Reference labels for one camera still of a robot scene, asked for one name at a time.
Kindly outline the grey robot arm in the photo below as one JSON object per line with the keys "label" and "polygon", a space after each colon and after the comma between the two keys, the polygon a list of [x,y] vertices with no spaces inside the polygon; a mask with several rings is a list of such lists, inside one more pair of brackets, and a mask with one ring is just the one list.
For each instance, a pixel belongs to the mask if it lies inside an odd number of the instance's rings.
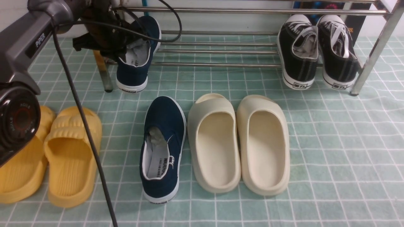
{"label": "grey robot arm", "polygon": [[53,34],[83,24],[88,33],[74,40],[75,50],[122,56],[127,45],[146,35],[120,19],[109,0],[29,0],[27,13],[1,31],[1,165],[22,150],[39,130],[41,93],[28,69]]}

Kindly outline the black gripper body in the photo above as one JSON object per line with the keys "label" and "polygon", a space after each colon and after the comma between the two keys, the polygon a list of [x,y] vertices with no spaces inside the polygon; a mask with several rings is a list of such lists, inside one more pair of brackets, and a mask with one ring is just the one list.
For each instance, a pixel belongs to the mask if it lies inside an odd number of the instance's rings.
{"label": "black gripper body", "polygon": [[138,40],[146,41],[146,39],[117,28],[107,27],[107,24],[133,30],[145,36],[148,33],[145,23],[141,22],[134,13],[129,13],[134,19],[134,25],[131,25],[120,17],[116,8],[117,6],[111,0],[94,0],[80,19],[82,21],[101,22],[103,25],[85,24],[88,32],[73,39],[73,48],[76,51],[82,49],[98,50],[103,57],[115,61],[118,61],[119,58],[126,60],[127,46]]}

